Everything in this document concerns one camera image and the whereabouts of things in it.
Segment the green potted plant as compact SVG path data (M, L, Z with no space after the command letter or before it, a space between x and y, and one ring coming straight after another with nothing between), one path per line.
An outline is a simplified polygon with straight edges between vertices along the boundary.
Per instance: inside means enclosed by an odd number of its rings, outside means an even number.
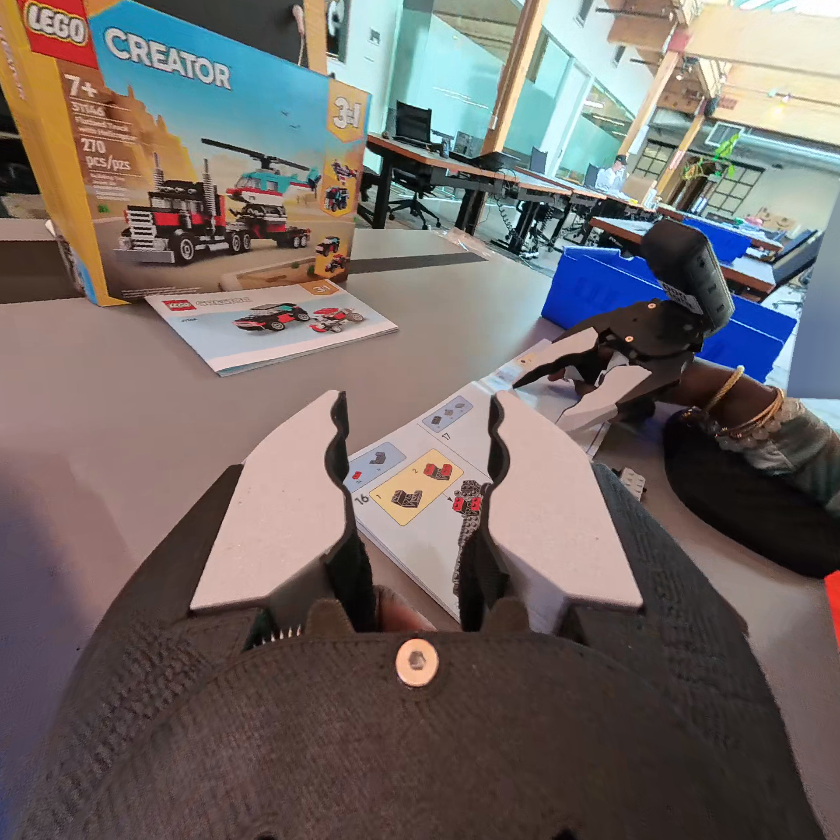
M732 154L741 139L743 127L717 123L710 138L718 139L714 149L709 154L696 154L693 162L687 163L681 173L682 180L693 182L702 179L720 179L724 175L734 173Z

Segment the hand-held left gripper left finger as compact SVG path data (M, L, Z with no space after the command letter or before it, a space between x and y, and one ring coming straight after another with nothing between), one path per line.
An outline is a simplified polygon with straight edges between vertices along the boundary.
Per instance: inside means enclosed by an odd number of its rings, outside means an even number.
M191 611L256 606L297 630L320 599L337 600L357 632L375 629L371 564L349 472L345 392L326 391L273 430L242 464Z

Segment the wooden pillar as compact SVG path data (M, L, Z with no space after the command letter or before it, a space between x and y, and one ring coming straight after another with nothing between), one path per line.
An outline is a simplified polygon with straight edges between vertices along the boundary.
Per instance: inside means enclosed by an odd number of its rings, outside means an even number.
M654 75L653 82L647 91L640 109L637 111L626 136L618 151L620 155L629 156L635 154L637 148L641 143L639 138L646 132L651 118L653 117L658 101L664 92L670 78L675 72L675 68L680 64L682 55L674 50L665 52L663 58L658 64L658 68Z
M503 150L549 5L549 1L526 1L522 6L481 154Z

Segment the black office chair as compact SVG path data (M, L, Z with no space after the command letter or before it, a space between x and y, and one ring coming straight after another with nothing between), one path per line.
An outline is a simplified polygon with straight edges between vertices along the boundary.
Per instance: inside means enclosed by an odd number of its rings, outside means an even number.
M432 111L430 109L417 108L402 101L396 103L395 131L392 136L394 140L424 151L431 151L431 134ZM430 177L416 162L406 163L405 169L398 167L393 169L392 183L405 188L411 195L400 201L389 203L389 220L394 220L397 211L406 209L410 215L421 221L423 230L428 228L426 216L434 219L437 228L441 227L439 216L422 203L424 197L434 192Z

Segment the black cushion pad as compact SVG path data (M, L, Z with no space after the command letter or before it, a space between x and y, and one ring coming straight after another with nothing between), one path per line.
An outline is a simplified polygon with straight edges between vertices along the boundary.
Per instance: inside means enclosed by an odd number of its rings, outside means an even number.
M719 449L687 413L673 415L663 431L665 474L684 506L789 571L815 579L838 572L838 519L786 481Z

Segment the brick instruction booklet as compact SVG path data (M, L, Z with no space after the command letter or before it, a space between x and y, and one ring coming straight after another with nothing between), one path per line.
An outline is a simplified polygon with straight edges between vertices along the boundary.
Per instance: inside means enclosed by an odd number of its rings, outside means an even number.
M549 343L534 344L350 459L344 484L360 530L453 618L459 618L459 556L490 480L490 399L509 391ZM556 427L576 402L573 386L563 381L542 379L515 395ZM592 462L605 434L603 423L569 435Z

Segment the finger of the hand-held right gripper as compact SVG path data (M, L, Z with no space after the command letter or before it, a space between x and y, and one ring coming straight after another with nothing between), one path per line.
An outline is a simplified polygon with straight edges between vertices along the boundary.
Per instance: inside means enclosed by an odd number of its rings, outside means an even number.
M512 389L530 385L544 377L576 367L581 359L595 358L599 334L594 328L565 335L537 351L523 373L511 384Z
M557 426L571 434L579 430L614 419L619 403L623 403L640 385L647 382L653 372L641 365L624 364L608 370L593 391L568 407Z

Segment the yellow toy brick set box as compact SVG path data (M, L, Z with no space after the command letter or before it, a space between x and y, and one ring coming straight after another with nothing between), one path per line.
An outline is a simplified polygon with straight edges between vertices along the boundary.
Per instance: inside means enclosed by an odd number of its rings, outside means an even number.
M367 91L139 2L2 2L2 90L90 302L346 279Z

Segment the wooden office desk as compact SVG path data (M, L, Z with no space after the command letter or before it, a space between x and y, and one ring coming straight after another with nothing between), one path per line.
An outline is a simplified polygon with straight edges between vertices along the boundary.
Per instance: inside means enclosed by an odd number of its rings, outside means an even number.
M505 196L524 202L526 213L517 229L515 254L521 252L521 242L530 230L536 206L559 207L574 193L564 185L548 183L528 174L484 170L375 133L368 136L366 147L381 158L373 209L359 208L359 215L374 229L383 229L390 216L388 205L395 170L417 175L426 186L449 186L463 190L465 194L455 227L470 236L476 232L488 196Z
M639 220L595 217L585 226L589 231L585 243L599 248L617 249L621 256L639 256L644 235L656 223ZM738 293L764 299L776 288L769 263L742 255L732 262L719 260L728 284Z

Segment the closed light blue instruction booklet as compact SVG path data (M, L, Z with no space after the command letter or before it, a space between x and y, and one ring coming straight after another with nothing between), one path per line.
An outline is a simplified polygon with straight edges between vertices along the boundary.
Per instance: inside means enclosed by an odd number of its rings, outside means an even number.
M399 330L328 279L286 287L173 292L145 300L220 376Z

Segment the person's right hand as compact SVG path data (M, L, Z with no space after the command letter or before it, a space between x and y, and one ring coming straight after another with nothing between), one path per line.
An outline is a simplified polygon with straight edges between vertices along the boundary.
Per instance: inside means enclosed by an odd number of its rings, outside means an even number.
M679 382L656 395L658 403L704 408L729 379L731 370L701 359L694 359L684 369Z

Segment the blue plastic storage bin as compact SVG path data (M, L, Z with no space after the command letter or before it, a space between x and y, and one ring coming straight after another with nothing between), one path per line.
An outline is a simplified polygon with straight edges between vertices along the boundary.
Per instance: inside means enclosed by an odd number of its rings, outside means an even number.
M641 257L625 258L615 248L567 246L555 270L542 316L569 329L580 321L640 301L666 298ZM735 368L764 382L796 320L792 316L734 297L729 325L703 343L699 357Z
M753 245L752 237L740 233L736 228L709 222L704 218L686 215L682 224L700 231L708 239L719 263L730 265L748 254Z

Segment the person's right forearm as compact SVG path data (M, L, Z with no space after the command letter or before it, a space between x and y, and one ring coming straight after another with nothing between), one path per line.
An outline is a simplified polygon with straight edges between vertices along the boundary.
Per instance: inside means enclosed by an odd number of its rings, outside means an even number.
M706 407L687 410L685 419L719 449L786 481L838 519L838 433L802 401L754 380L739 366Z

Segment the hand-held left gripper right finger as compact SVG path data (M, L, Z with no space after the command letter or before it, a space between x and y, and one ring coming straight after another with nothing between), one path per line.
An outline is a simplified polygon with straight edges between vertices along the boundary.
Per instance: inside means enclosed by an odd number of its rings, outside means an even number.
M574 607L637 615L644 601L584 450L511 391L490 399L489 483L459 557L459 623L501 600L557 634Z

